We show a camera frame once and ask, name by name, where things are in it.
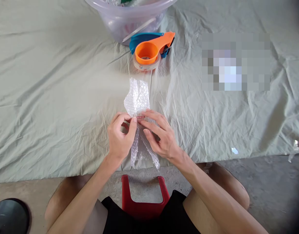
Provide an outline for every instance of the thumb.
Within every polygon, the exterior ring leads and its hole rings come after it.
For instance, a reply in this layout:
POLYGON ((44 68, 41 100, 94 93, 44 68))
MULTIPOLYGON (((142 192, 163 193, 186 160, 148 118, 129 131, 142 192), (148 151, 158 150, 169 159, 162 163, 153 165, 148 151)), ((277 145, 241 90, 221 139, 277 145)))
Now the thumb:
POLYGON ((137 118, 133 117, 132 120, 130 121, 129 125, 129 132, 127 133, 127 137, 131 138, 132 141, 134 140, 134 136, 136 135, 136 129, 137 129, 137 118))

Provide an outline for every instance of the bubble wrap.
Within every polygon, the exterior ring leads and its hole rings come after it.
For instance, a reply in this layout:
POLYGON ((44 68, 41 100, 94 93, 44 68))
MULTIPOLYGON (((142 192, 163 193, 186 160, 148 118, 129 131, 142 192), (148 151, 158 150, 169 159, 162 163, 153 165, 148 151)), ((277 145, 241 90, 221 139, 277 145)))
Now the bubble wrap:
MULTIPOLYGON (((130 116, 139 116, 140 113, 150 108, 149 88, 143 80, 130 79, 130 90, 124 99, 124 107, 130 116)), ((131 166, 135 167, 137 161, 146 160, 149 155, 157 169, 160 164, 157 155, 153 152, 144 132, 144 127, 137 124, 136 136, 131 146, 131 166)))

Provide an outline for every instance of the clear plastic bucket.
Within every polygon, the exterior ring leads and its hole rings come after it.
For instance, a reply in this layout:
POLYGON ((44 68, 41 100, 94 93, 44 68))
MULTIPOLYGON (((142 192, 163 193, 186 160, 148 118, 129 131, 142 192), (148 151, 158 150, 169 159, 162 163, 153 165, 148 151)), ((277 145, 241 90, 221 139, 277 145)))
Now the clear plastic bucket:
POLYGON ((110 32, 114 40, 128 45, 130 39, 123 43, 124 38, 142 25, 146 25, 147 22, 152 21, 138 33, 156 32, 165 16, 167 8, 177 0, 160 0, 138 7, 114 6, 103 0, 85 1, 99 12, 106 29, 110 32))

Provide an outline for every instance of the orange tape dispenser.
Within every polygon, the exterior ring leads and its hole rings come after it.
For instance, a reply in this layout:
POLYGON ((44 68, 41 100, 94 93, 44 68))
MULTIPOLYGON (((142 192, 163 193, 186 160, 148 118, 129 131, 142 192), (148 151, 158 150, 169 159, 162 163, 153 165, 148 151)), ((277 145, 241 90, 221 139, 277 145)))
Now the orange tape dispenser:
POLYGON ((133 55, 134 66, 141 71, 157 68, 161 59, 160 54, 171 46, 174 37, 175 33, 166 32, 161 37, 138 44, 133 55))

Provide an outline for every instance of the tape dispenser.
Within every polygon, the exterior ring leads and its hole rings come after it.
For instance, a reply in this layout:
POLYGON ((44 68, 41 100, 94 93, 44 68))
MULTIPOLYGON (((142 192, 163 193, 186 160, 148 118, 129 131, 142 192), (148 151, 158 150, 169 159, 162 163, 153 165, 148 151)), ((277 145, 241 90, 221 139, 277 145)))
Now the tape dispenser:
POLYGON ((131 37, 129 44, 133 64, 140 71, 151 71, 158 67, 161 58, 169 54, 175 33, 139 33, 131 37))

